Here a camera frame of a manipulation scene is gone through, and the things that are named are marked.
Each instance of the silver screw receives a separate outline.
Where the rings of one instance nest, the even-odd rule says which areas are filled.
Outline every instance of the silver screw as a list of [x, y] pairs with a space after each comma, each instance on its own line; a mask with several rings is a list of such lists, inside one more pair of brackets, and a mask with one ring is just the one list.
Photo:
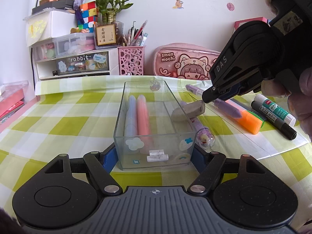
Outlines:
[[119, 191], [119, 187], [115, 185], [108, 185], [104, 188], [105, 192], [115, 193]]
[[201, 192], [205, 192], [206, 188], [202, 185], [194, 185], [191, 186], [191, 191], [192, 192], [197, 192], [197, 193], [201, 193]]

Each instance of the pink pen holder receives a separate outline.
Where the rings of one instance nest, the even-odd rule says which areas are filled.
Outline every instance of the pink pen holder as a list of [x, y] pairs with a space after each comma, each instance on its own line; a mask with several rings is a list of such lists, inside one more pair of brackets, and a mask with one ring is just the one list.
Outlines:
[[120, 75], [144, 74], [144, 49], [144, 46], [118, 47]]

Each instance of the rubik's cube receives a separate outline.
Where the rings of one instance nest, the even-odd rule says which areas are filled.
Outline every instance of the rubik's cube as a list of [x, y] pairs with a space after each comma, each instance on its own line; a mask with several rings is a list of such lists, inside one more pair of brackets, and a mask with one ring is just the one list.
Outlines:
[[99, 9], [96, 7], [96, 2], [88, 2], [80, 6], [84, 24], [81, 25], [78, 22], [79, 29], [89, 29], [90, 32], [93, 32], [93, 25], [99, 21]]

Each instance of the pink pencil case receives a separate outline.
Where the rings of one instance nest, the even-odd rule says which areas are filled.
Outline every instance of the pink pencil case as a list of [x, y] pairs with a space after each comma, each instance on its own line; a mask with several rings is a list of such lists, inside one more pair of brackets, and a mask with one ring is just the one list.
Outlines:
[[220, 52], [186, 44], [171, 43], [155, 50], [154, 74], [193, 80], [209, 80], [209, 70]]

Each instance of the gray ribbed plate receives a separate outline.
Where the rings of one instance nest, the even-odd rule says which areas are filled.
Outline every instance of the gray ribbed plate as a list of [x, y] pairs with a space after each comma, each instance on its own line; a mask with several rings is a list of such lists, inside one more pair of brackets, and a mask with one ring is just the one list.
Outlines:
[[30, 234], [294, 234], [277, 230], [244, 230], [220, 218], [207, 199], [194, 197], [182, 187], [129, 187], [105, 198], [85, 221], [60, 230], [24, 229]]

